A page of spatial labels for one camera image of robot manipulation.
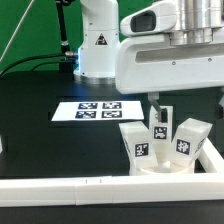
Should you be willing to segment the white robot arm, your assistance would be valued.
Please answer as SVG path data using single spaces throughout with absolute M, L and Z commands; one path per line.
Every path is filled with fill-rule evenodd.
M 80 0 L 83 43 L 74 76 L 146 93 L 224 87 L 222 0 L 158 0 L 121 19 L 117 0 Z

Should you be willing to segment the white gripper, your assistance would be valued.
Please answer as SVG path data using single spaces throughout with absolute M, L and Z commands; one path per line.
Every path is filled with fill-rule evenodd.
M 172 46 L 168 34 L 127 38 L 117 52 L 115 83 L 122 94 L 149 93 L 158 121 L 167 123 L 157 92 L 224 86 L 224 33 L 183 46 Z

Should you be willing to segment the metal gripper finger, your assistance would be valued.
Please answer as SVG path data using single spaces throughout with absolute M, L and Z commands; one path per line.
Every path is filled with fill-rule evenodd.
M 218 107 L 218 117 L 219 119 L 224 119 L 224 87 L 221 88 L 222 97 L 219 101 Z

